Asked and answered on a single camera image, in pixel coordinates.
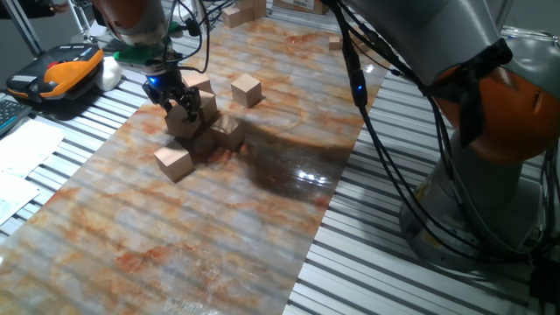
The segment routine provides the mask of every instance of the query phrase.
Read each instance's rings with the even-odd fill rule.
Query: wooden block
[[[173,108],[167,113],[167,118],[182,121],[188,118],[188,114],[186,113],[185,108],[179,106],[177,103],[173,104]]]
[[[248,74],[235,80],[231,84],[234,101],[250,109],[263,98],[261,82]]]
[[[335,36],[335,37],[330,37],[329,38],[329,50],[330,51],[335,51],[335,50],[340,50],[342,49],[342,41],[340,40],[340,37]]]
[[[224,19],[224,25],[229,28],[234,28],[243,24],[242,11],[235,7],[229,7],[222,10],[221,16]]]
[[[187,119],[181,121],[165,117],[165,123],[167,124],[167,133],[174,137],[190,138],[194,135],[196,130],[200,127],[200,118],[197,117],[194,122]]]
[[[353,27],[353,28],[354,28],[362,37],[364,37],[364,38],[366,37],[366,34],[365,34],[363,31],[361,31],[361,29],[360,29],[358,26],[355,26],[355,27]],[[358,45],[362,42],[362,41],[361,41],[359,38],[357,38],[352,32],[350,32],[350,39],[352,39],[352,41],[353,41],[354,43],[358,44]]]
[[[253,7],[253,19],[257,20],[259,18],[266,18],[266,0],[255,0],[255,6]]]
[[[253,8],[248,8],[245,10],[241,10],[241,22],[248,23],[255,20],[255,16],[253,15]]]
[[[183,79],[185,80],[185,84],[189,88],[197,87],[199,88],[200,91],[204,91],[208,93],[214,92],[212,91],[210,78],[208,78],[208,76],[205,75],[204,73],[197,73],[197,72],[189,73],[188,75],[185,75]]]
[[[222,115],[210,128],[214,141],[224,149],[233,151],[245,139],[245,129],[239,120],[231,115]]]
[[[181,144],[175,141],[157,150],[154,156],[159,169],[174,182],[194,171],[191,155]]]
[[[364,42],[360,42],[360,43],[358,44],[358,47],[359,47],[364,53],[369,52],[369,49],[370,49],[369,46],[366,45]]]
[[[199,116],[202,123],[210,123],[217,112],[216,95],[200,91]]]
[[[237,2],[237,8],[239,8],[239,10],[241,11],[246,9],[253,9],[253,5],[254,5],[254,0],[239,0]]]

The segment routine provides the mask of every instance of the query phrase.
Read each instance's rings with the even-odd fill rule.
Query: keyboard
[[[8,132],[32,110],[31,106],[15,101],[0,101],[0,136]]]

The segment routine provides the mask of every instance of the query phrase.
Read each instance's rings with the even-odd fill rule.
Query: cardboard box
[[[315,14],[326,14],[329,8],[319,0],[274,0],[277,7]]]

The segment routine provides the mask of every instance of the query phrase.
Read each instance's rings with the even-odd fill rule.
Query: white computer mouse
[[[105,57],[105,59],[103,59],[102,74],[97,80],[97,86],[103,91],[110,91],[121,81],[122,75],[123,70],[119,64],[116,63],[115,58]]]

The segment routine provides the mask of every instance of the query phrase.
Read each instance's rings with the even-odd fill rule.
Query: black wire
[[[192,17],[193,19],[196,19],[195,14],[191,11],[191,9],[188,8],[188,6],[186,6],[181,0],[177,0],[177,1],[178,1],[178,3],[179,3],[183,8],[185,8],[185,9],[189,12],[189,14],[191,15],[191,17]],[[191,52],[191,53],[189,53],[188,55],[183,56],[183,57],[181,57],[181,58],[179,58],[179,59],[168,60],[167,62],[169,62],[169,63],[177,63],[177,62],[186,60],[186,59],[191,58],[192,56],[194,56],[196,53],[198,53],[198,52],[200,51],[200,49],[202,49],[202,32],[201,32],[200,35],[199,35],[199,45],[197,46],[197,48],[196,48],[193,52]]]
[[[226,2],[222,3],[222,4],[218,4],[215,8],[211,9],[207,15],[206,15],[206,19],[209,19],[210,15],[214,14],[216,11],[218,12],[218,15],[216,17],[212,17],[212,20],[215,22],[216,20],[218,20],[218,18],[221,16],[221,10],[227,7],[230,7],[232,5],[235,4],[235,0],[227,0]],[[200,21],[200,25],[202,25],[203,23],[205,23],[205,19],[202,19],[202,21]]]
[[[204,63],[204,68],[202,70],[199,70],[196,67],[193,66],[178,66],[178,69],[180,70],[193,70],[198,72],[199,74],[203,74],[207,69],[208,69],[208,62],[210,60],[210,21],[208,19],[208,15],[207,15],[207,8],[204,5],[204,3],[202,2],[202,0],[199,0],[200,3],[200,7],[204,13],[204,16],[206,20],[206,61]]]
[[[452,147],[451,147],[451,141],[449,139],[449,135],[447,134],[447,127],[445,126],[444,118],[441,116],[441,112],[439,110],[439,107],[436,104],[436,102],[434,101],[433,97],[428,97],[428,100],[430,101],[432,112],[434,114],[434,120],[436,122],[437,145],[439,147],[441,162],[442,162],[442,164],[445,168],[447,178],[450,180],[451,184],[454,185],[453,182],[452,182],[453,179],[455,178],[455,173],[453,171],[453,165],[451,163]],[[477,250],[480,250],[481,252],[483,252],[484,254],[486,254],[488,256],[497,256],[497,255],[493,254],[493,251],[490,247],[490,243],[486,242],[486,241],[483,241],[484,237],[481,233],[479,233],[478,229],[474,226],[474,222],[471,220],[470,216],[468,215],[468,213],[466,211],[465,203],[463,203],[459,199],[459,196],[457,196],[457,195],[455,195],[454,198],[455,198],[455,201],[457,202],[458,210],[460,211],[461,215],[465,219],[465,223],[466,223],[467,228],[471,231],[471,233],[474,235],[474,237],[476,237],[476,239],[479,241],[480,247],[477,246],[477,247],[474,247],[474,248],[476,248]]]
[[[404,192],[401,190],[401,187],[396,183],[396,179],[394,178],[391,170],[389,169],[389,167],[387,166],[387,162],[385,161],[385,158],[383,157],[383,154],[385,154],[385,156],[387,157],[389,163],[393,166],[395,173],[397,174],[397,176],[399,177],[399,179],[401,180],[401,182],[403,183],[403,185],[410,189],[409,185],[406,183],[406,181],[404,180],[404,178],[402,178],[402,175],[400,174],[400,172],[398,171],[398,169],[396,168],[394,162],[392,161],[392,158],[390,157],[389,153],[387,152],[387,149],[385,148],[385,146],[383,146],[381,140],[379,139],[379,137],[377,136],[374,127],[371,123],[371,120],[369,118],[368,112],[366,110],[366,108],[360,108],[360,113],[361,116],[366,124],[367,127],[367,131],[369,132],[369,135],[371,136],[373,142],[374,142],[374,147],[377,150],[377,154],[379,155],[381,164],[383,165],[383,168],[385,169],[385,172],[388,174],[389,179],[391,180],[391,182],[393,182],[395,189],[397,190],[397,193],[399,194],[399,196],[401,197],[402,201],[404,202],[404,204],[407,206],[408,209],[410,209],[410,212],[414,215],[414,217],[416,218],[416,220],[418,222],[420,222],[420,224],[422,225],[423,229],[434,239],[436,240],[436,242],[438,242],[439,244],[441,244],[444,248],[448,249],[449,251],[451,251],[453,254],[456,254],[458,256],[462,256],[464,258],[467,258],[469,260],[474,260],[476,262],[480,262],[480,263],[508,263],[508,261],[504,261],[504,260],[500,260],[500,261],[496,261],[496,260],[489,260],[487,258],[482,258],[482,257],[476,257],[476,256],[471,256],[468,254],[465,254],[459,250],[456,250],[454,247],[448,245],[447,243],[445,243],[442,239],[440,239],[429,227],[428,225],[424,222],[424,220],[422,220],[422,218],[420,217],[420,215],[414,210],[414,207],[410,204],[409,200],[406,198],[406,196],[404,195]],[[411,195],[411,198],[413,200],[416,200],[416,197],[414,195]]]
[[[354,53],[355,51],[352,48],[352,43],[353,41],[350,38],[350,35],[348,33],[348,31],[355,31],[352,27],[349,26],[349,24],[346,22],[346,20],[344,19],[344,16],[342,15],[342,12],[340,11],[340,7],[337,5],[339,4],[339,1],[332,1],[331,2],[331,10],[332,13],[335,15],[335,17],[337,18],[338,22],[339,22],[339,26],[340,26],[340,30],[342,31],[342,37],[343,37],[343,53],[345,55],[345,60],[346,60],[346,68],[348,69],[348,72],[351,72],[351,69],[349,68],[350,65],[352,65],[351,62],[351,56],[347,56],[348,53]],[[350,49],[352,49],[351,52],[349,52],[347,49],[345,49],[346,45],[350,45]],[[395,170],[396,175],[398,176],[398,178],[401,180],[401,182],[404,184],[405,188],[407,189],[409,196],[414,200],[416,206],[422,211],[423,215],[426,216],[436,227],[440,228],[442,231],[446,232],[448,235],[458,239],[459,241],[463,242],[464,244],[473,247],[475,249],[478,249],[478,247],[472,243],[470,243],[469,241],[459,237],[458,235],[453,234],[451,231],[447,230],[447,228],[445,228],[443,225],[441,225],[437,220],[435,220],[430,213],[428,213],[424,207],[420,204],[420,202],[417,200],[416,196],[414,195],[414,193],[412,192],[412,190],[410,189],[409,185],[406,183],[406,180],[404,179],[403,175],[399,172],[398,168],[396,168],[395,163],[393,162],[392,158],[390,157],[389,153],[386,151],[385,147],[382,145],[381,141],[379,140],[379,137],[376,135],[375,130],[369,120],[369,115],[368,112],[365,110],[364,107],[358,106],[358,108],[360,109],[360,112],[362,114],[362,117],[364,118],[364,121],[367,125],[367,130],[370,133],[370,136],[372,137],[373,141],[374,141],[374,146],[375,148],[378,150],[378,154],[380,156],[380,160],[381,163],[383,164],[385,171],[387,172],[389,178],[391,179],[391,182],[393,183],[393,185],[395,186],[395,189],[399,192],[399,195],[401,196],[403,202],[407,205],[407,207],[410,209],[410,211],[416,216],[417,219],[420,220],[420,216],[416,213],[416,210],[412,207],[412,205],[409,203],[409,201],[405,198],[403,191],[401,190],[401,187],[398,185],[397,181],[395,180],[395,178],[393,177],[393,174],[391,173],[390,169],[387,167],[387,164],[384,160],[384,157],[382,155],[382,153],[384,152],[385,155],[387,156],[388,161],[390,162],[391,166],[393,167],[393,169]],[[420,220],[424,226],[424,228],[426,229],[426,231],[428,231],[428,233],[434,237],[434,239],[438,240],[440,243],[442,243],[442,246],[444,245],[444,243],[436,237],[436,235],[428,228],[427,225],[425,225],[423,220]],[[445,244],[444,245],[446,248],[448,248],[451,251],[454,251],[457,255],[461,255],[461,256],[465,256],[468,257],[470,259],[473,260],[478,260],[480,261],[481,259],[479,259],[478,257],[473,257],[473,256],[469,256],[466,255],[464,253],[461,253],[459,251],[457,251],[454,248],[451,248],[449,245]]]
[[[352,44],[354,45],[354,47],[358,48],[358,50],[360,51],[361,54],[363,54],[364,56],[366,56],[368,59],[372,60],[377,66],[382,67],[383,69],[387,70],[387,71],[391,71],[391,69],[389,69],[388,67],[382,65],[379,61],[373,59],[371,56],[369,56],[368,54],[366,54],[366,52],[364,52],[360,46],[356,43],[354,43],[354,41],[352,41]]]
[[[169,38],[169,31],[172,28],[173,22],[173,12],[175,11],[175,6],[177,5],[178,0],[173,0],[171,4],[171,15],[169,16],[169,21],[167,21],[167,34],[165,35],[165,44],[164,44],[164,70],[167,70],[167,49],[169,48],[169,43],[171,43],[171,39]]]
[[[357,18],[354,16],[354,14],[352,14],[352,12],[349,11],[349,9],[340,1],[338,2],[334,2],[332,3],[332,6],[340,6],[342,8],[344,8],[346,10],[346,12],[348,13],[348,15],[350,17],[352,17],[354,19],[354,21],[356,21],[356,23],[358,23],[358,25],[360,26],[360,28],[364,31],[364,32],[373,32],[371,30],[369,30],[364,24],[362,24],[359,20],[357,20]],[[335,9],[332,7],[331,8],[332,11],[335,13],[336,15],[336,11]],[[374,45],[372,43],[370,43],[368,40],[364,39],[354,28],[349,27],[349,25],[347,24],[346,21],[344,22],[340,22],[340,28],[341,30],[343,30],[343,35],[344,35],[344,30],[346,30],[346,32],[350,31],[352,34],[354,34],[354,36],[356,36],[358,39],[360,39],[361,41],[363,41],[364,43],[366,43],[366,45],[368,45],[370,48],[372,48],[374,51],[376,51],[378,54],[380,54],[383,58],[385,58],[387,61],[391,62],[395,67],[397,67],[397,69],[401,70],[406,76],[409,77],[409,79],[411,79],[413,82],[415,82],[419,88],[421,90],[423,90],[422,88],[424,87],[423,83],[416,77],[416,75],[407,67],[405,66],[396,55],[394,55],[393,53],[382,53],[382,52],[378,52]],[[449,164],[447,162],[447,156],[445,155],[445,151],[448,152],[448,154],[451,157],[452,151],[451,151],[451,142],[449,140],[449,135],[447,133],[447,128],[445,127],[445,122],[443,121],[443,117],[441,116],[441,113],[439,112],[439,108],[437,107],[437,105],[435,104],[435,102],[433,101],[433,99],[430,99],[430,103],[432,105],[432,107],[434,108],[434,116],[436,119],[436,126],[437,126],[437,135],[438,135],[438,145],[440,147],[440,153],[442,154],[442,159],[444,160],[444,163],[446,165],[446,171],[448,173],[448,175],[450,176],[450,179],[453,178],[453,173],[452,173],[452,165]],[[366,112],[365,115],[363,113],[363,111],[365,111],[364,108],[360,108],[360,112],[362,112],[362,116],[364,116],[364,120],[366,121],[366,125],[371,125],[371,122],[369,121],[368,118],[368,113]],[[384,147],[382,146],[381,141],[379,141],[379,139],[377,138],[376,134],[372,134],[372,131],[375,133],[375,131],[373,130],[373,126],[371,126],[371,128],[368,127],[368,131],[370,131],[370,136],[372,137],[372,139],[374,140],[376,149],[378,146],[381,146],[381,151],[384,151],[384,153],[387,155],[387,158],[389,160],[389,162],[391,163],[391,166],[394,168],[395,173],[397,174],[397,176],[399,177],[399,179],[405,184],[405,187],[408,190],[408,193],[410,195],[410,197],[415,201],[415,204],[418,206],[418,208],[420,208],[420,210],[423,212],[423,214],[430,219],[430,221],[432,221],[432,223],[434,225],[436,225],[436,227],[442,229],[444,232],[446,232],[448,235],[454,237],[455,239],[458,239],[459,241],[463,242],[464,244],[473,247],[475,249],[480,250],[481,252],[486,252],[486,248],[479,248],[477,246],[473,246],[473,244],[471,244],[470,242],[468,242],[467,240],[461,239],[460,237],[456,236],[455,234],[451,233],[450,231],[448,231],[445,227],[441,226],[439,224],[439,222],[437,222],[435,219],[433,219],[433,217],[431,217],[431,215],[429,213],[427,213],[425,211],[425,209],[422,208],[422,206],[419,204],[419,202],[417,201],[416,197],[414,196],[413,192],[411,191],[411,189],[408,187],[408,185],[406,185],[406,182],[404,181],[404,178],[402,177],[402,175],[400,174],[400,172],[398,171],[398,169],[396,168],[396,166],[394,165],[394,163],[392,163],[392,159],[390,158],[389,154],[386,152],[386,150],[384,149]],[[399,194],[401,195],[401,198],[403,199],[403,202],[407,205],[407,207],[410,209],[410,211],[416,216],[416,218],[423,224],[424,229],[426,229],[426,231],[432,236],[434,237],[435,234],[433,234],[433,232],[427,227],[425,226],[424,222],[420,219],[419,215],[417,215],[417,213],[415,212],[414,208],[411,206],[411,204],[408,202],[407,199],[404,198],[402,191],[400,190],[400,187],[398,186],[397,182],[395,181],[394,177],[392,176],[392,174],[390,174],[390,170],[388,168],[386,168],[386,172],[388,172],[389,177],[392,179],[393,184],[395,185],[395,188],[397,189],[397,191],[399,192]],[[500,258],[499,261],[496,260],[489,260],[489,259],[480,259],[479,257],[473,257],[473,256],[469,256],[469,255],[465,255],[462,252],[457,251],[454,248],[451,248],[449,245],[443,243],[441,240],[439,240],[437,237],[434,237],[434,239],[436,239],[437,241],[439,241],[442,246],[446,247],[447,249],[449,249],[450,251],[454,252],[457,255],[460,256],[464,256],[465,258],[469,258],[469,259],[473,259],[476,261],[482,261],[484,263],[518,263],[518,262],[523,262],[523,261],[527,261],[527,256],[526,255],[513,255],[508,257],[507,259],[504,259],[500,256],[497,256],[495,253],[492,253],[492,256],[497,256]],[[483,240],[481,238],[479,238],[480,243],[484,243]],[[535,252],[538,253],[539,250],[533,250],[531,251],[531,254],[534,254]]]
[[[547,225],[543,232],[543,237],[539,244],[536,246],[542,253],[548,251],[550,248],[547,246],[547,242],[550,242],[552,233],[554,232],[554,224],[556,222],[556,210],[554,209],[554,199],[557,193],[557,165],[556,158],[557,155],[557,143],[552,148],[548,149],[544,154],[544,161],[542,163],[541,169],[541,186],[543,186],[543,180],[547,184],[546,195],[544,191],[542,192],[543,204],[547,212]]]
[[[556,198],[560,202],[560,182],[558,181],[558,169],[557,169],[557,160],[558,160],[558,143],[555,143],[552,153],[552,162],[551,162],[551,172],[552,172],[552,180],[556,186]],[[544,252],[548,252],[553,249],[556,245],[560,243],[560,234],[550,240],[547,247],[543,249]]]

